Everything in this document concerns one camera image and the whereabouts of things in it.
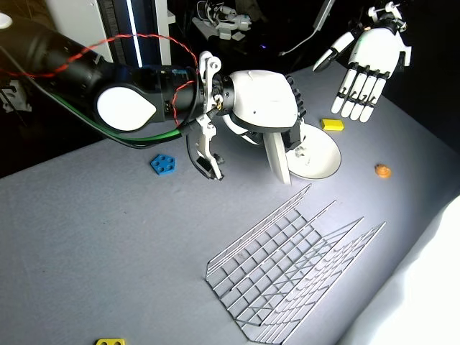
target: white hand cover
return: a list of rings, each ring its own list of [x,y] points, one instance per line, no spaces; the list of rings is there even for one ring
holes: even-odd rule
[[[386,80],[405,53],[404,65],[410,64],[411,47],[406,47],[400,33],[378,27],[365,31],[356,42],[349,60],[349,70],[340,86],[331,111],[341,110],[343,117],[366,122],[374,110]]]

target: dark background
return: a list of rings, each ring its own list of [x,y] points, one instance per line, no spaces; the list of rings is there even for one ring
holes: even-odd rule
[[[367,18],[365,13],[369,6],[379,7],[386,3],[336,0],[323,29],[313,39],[295,52],[278,57],[279,51],[291,48],[313,31],[312,25],[322,2],[259,0],[266,22],[255,22],[247,37],[235,42],[217,37],[206,41],[191,23],[196,1],[169,0],[169,10],[177,20],[170,26],[170,34],[198,54],[210,50],[218,55],[225,73],[250,68],[289,73],[313,64],[348,30],[351,20]],[[235,6],[234,0],[226,4]],[[455,0],[439,0],[435,4],[424,0],[402,2],[400,8],[408,22],[408,30],[402,38],[406,45],[413,46],[411,65],[403,73],[395,73],[384,90],[386,97],[457,152],[460,152],[457,133],[460,118],[456,102],[460,77],[457,64],[459,7]],[[0,11],[29,17],[53,28],[43,0],[0,0]],[[348,56],[344,55],[339,62],[345,65],[347,60]],[[175,45],[172,45],[172,61],[178,65],[190,63],[188,56]],[[0,81],[7,83],[4,76]],[[99,134],[39,93],[30,89],[29,94],[33,111],[21,112],[21,119],[15,113],[6,114],[0,109],[0,177],[101,139]]]

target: light strip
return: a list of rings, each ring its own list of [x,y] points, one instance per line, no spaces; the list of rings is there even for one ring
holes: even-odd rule
[[[136,35],[137,34],[136,22],[134,21],[134,14],[132,11],[131,0],[126,0],[126,5],[128,5],[128,15],[129,15],[129,22],[131,23],[131,31],[133,35]],[[133,40],[134,40],[134,49],[136,50],[137,64],[139,65],[139,67],[142,67],[142,57],[141,57],[141,50],[139,48],[139,40],[137,39],[137,36],[134,36]]]

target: red wire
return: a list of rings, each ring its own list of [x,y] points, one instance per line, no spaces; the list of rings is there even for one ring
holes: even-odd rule
[[[189,80],[187,83],[182,84],[181,86],[176,88],[175,91],[174,91],[174,96],[172,98],[171,105],[172,105],[172,111],[173,111],[173,115],[174,115],[174,122],[175,122],[176,126],[179,126],[178,110],[175,108],[175,102],[178,99],[178,92],[180,90],[182,90],[183,88],[186,88],[187,86],[189,86],[190,84],[193,84],[193,83],[195,83],[194,80]]]
[[[163,36],[162,34],[118,34],[116,36],[106,38],[104,40],[101,40],[93,45],[90,45],[89,47],[84,47],[78,54],[72,55],[67,59],[65,63],[63,63],[61,66],[55,68],[52,72],[49,73],[38,73],[38,74],[33,74],[33,73],[15,73],[15,72],[9,72],[8,70],[3,70],[0,68],[0,72],[6,73],[10,75],[11,77],[22,77],[22,76],[27,76],[30,78],[53,78],[55,77],[58,73],[63,72],[64,70],[67,70],[70,66],[71,63],[74,61],[82,58],[87,52],[90,52],[93,48],[98,47],[99,45],[102,45],[104,43],[108,42],[113,42],[114,40],[117,40],[119,38],[133,38],[134,36],[136,37],[142,37],[142,38],[163,38],[166,40],[173,41],[176,45],[181,46],[184,48],[187,52],[189,52],[192,55],[193,61],[195,62],[195,67],[198,68],[198,60],[193,54],[193,52],[183,43],[177,41],[175,38],[169,37],[169,36]]]

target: table surface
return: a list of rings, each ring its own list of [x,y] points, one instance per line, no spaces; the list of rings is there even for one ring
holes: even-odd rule
[[[293,73],[308,123],[338,118],[329,109],[344,72]],[[357,233],[387,225],[289,344],[335,343],[460,186],[459,156],[387,99],[368,123],[344,123],[331,133],[340,169],[312,182],[300,210],[338,200],[316,222],[325,232],[361,216]],[[310,182],[281,185],[262,148],[223,124],[218,133],[221,182],[194,170],[182,140],[147,150],[105,140],[0,180],[0,341],[246,344],[204,280],[206,263]],[[175,173],[155,175],[158,153],[176,157]],[[378,162],[392,178],[375,175]]]

